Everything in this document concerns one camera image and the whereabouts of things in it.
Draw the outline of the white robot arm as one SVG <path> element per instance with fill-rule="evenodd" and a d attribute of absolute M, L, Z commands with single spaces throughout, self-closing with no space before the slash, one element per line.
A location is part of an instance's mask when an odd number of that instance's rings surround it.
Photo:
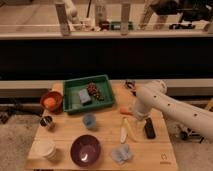
<path fill-rule="evenodd" d="M 163 80 L 141 84 L 136 89 L 133 116 L 142 121 L 152 109 L 156 109 L 213 141 L 213 112 L 175 100 L 166 92 L 167 86 Z"/>

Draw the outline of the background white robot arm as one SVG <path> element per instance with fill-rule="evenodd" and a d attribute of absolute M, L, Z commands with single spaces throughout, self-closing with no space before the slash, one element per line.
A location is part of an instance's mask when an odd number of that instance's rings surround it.
<path fill-rule="evenodd" d="M 72 0 L 63 0 L 68 20 L 74 25 L 79 26 L 78 11 Z"/>

